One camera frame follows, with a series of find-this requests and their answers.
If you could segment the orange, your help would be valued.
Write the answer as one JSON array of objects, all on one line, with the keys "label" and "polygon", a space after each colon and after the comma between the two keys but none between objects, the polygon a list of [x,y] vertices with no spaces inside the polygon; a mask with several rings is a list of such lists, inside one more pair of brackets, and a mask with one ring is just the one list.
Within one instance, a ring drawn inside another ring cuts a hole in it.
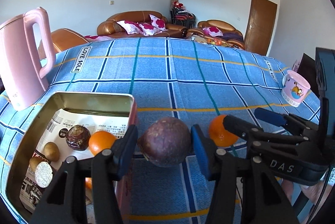
[{"label": "orange", "polygon": [[218,147],[228,147],[234,145],[239,137],[233,133],[227,131],[223,126],[223,120],[226,115],[216,116],[210,122],[208,133],[210,139],[212,139]]},{"label": "orange", "polygon": [[92,178],[85,178],[85,187],[89,190],[92,190],[93,188]]},{"label": "orange", "polygon": [[116,140],[112,133],[100,130],[90,137],[89,149],[93,155],[97,155],[104,149],[110,149]]}]

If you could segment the dark mangosteen shell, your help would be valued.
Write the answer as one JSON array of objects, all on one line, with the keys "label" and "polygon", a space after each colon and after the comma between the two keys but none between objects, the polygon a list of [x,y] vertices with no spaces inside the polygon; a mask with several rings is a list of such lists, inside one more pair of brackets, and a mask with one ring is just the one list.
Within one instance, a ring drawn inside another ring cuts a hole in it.
[{"label": "dark mangosteen shell", "polygon": [[75,125],[66,133],[65,140],[71,149],[84,151],[89,147],[90,137],[91,134],[86,127]]}]

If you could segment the purple passion fruit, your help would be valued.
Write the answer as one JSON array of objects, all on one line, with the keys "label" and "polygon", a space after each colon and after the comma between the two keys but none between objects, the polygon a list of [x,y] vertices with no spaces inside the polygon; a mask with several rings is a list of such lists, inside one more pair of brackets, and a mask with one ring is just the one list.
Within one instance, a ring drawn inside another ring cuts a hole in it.
[{"label": "purple passion fruit", "polygon": [[154,122],[137,140],[145,159],[158,167],[182,163],[192,152],[192,137],[187,125],[175,117]]}]

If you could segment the coffee table with fruits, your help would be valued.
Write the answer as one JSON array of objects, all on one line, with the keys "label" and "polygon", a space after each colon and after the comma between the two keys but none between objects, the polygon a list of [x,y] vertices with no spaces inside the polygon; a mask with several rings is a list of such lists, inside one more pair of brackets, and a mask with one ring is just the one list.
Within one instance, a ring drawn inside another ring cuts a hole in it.
[{"label": "coffee table with fruits", "polygon": [[215,46],[223,46],[223,47],[230,47],[230,45],[221,38],[216,37],[208,37],[208,36],[199,36],[199,35],[192,35],[190,37],[192,41],[196,41],[202,44],[209,44]]}]

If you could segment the pink cartoon cup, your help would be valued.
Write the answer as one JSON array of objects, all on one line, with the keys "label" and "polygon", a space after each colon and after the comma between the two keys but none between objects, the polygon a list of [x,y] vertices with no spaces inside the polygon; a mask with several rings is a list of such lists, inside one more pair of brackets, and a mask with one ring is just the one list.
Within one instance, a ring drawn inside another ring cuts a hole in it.
[{"label": "pink cartoon cup", "polygon": [[289,105],[295,108],[300,106],[311,88],[309,82],[293,70],[287,70],[282,79],[282,85],[282,97]]}]

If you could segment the black monitor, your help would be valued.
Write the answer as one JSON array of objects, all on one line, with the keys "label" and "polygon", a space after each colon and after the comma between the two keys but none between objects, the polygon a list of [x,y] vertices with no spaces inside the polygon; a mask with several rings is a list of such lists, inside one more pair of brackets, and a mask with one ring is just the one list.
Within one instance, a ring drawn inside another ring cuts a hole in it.
[{"label": "black monitor", "polygon": [[303,53],[302,59],[300,60],[298,74],[308,81],[311,86],[311,91],[319,98],[315,60],[305,53]]}]

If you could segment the brown wooden door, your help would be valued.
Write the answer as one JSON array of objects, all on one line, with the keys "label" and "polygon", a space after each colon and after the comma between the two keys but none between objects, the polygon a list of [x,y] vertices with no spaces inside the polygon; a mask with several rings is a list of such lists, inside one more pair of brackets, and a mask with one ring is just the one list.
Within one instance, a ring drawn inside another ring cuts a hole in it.
[{"label": "brown wooden door", "polygon": [[277,4],[269,0],[251,0],[245,33],[245,50],[265,56],[269,50]]}]

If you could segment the pink metal tin box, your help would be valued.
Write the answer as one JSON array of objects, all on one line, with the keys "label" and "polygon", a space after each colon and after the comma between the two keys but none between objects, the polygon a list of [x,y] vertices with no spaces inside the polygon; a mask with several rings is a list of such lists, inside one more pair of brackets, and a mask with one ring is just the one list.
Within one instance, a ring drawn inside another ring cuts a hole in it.
[{"label": "pink metal tin box", "polygon": [[44,147],[53,142],[60,151],[58,161],[52,161],[57,171],[63,161],[74,156],[78,160],[92,158],[90,149],[78,151],[66,143],[65,132],[75,125],[86,127],[91,134],[110,132],[117,138],[125,135],[127,128],[137,120],[137,105],[130,94],[63,92],[53,94],[41,110],[33,116],[9,170],[6,197],[22,220],[29,222],[43,192],[35,182],[30,169],[32,157],[45,156]]}]

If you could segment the stacked dark chairs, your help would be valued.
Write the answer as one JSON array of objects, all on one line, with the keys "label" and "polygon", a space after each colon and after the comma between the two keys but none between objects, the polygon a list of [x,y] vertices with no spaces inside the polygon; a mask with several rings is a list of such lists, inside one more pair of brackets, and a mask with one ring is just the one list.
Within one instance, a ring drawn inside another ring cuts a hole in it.
[{"label": "stacked dark chairs", "polygon": [[184,8],[183,3],[173,2],[170,10],[171,22],[175,25],[184,26],[186,28],[194,28],[196,24],[196,16]]}]

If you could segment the pink electric kettle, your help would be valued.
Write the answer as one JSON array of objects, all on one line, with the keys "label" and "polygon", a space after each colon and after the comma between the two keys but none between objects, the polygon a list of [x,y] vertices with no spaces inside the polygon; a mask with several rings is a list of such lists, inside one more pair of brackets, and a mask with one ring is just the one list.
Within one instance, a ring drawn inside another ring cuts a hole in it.
[{"label": "pink electric kettle", "polygon": [[[41,65],[33,33],[40,29],[46,63]],[[46,75],[56,61],[48,13],[42,7],[17,15],[1,24],[1,79],[13,108],[22,111],[46,92]]]}]

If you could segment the long brown leather sofa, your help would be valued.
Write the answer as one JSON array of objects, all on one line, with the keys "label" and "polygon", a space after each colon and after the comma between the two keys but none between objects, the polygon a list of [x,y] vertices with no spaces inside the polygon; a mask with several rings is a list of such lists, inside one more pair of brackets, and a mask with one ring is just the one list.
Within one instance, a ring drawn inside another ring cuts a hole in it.
[{"label": "long brown leather sofa", "polygon": [[117,13],[102,22],[97,35],[111,38],[173,37],[184,38],[187,28],[171,24],[156,11],[126,11]]}]

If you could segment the brown chair behind kettle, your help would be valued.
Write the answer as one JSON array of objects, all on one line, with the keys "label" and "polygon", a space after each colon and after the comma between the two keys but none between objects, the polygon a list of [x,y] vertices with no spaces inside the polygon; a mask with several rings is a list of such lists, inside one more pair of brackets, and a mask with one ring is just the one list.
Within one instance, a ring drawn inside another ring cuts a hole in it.
[{"label": "brown chair behind kettle", "polygon": [[54,52],[60,53],[69,48],[88,43],[79,33],[68,28],[60,28],[51,32]]}]

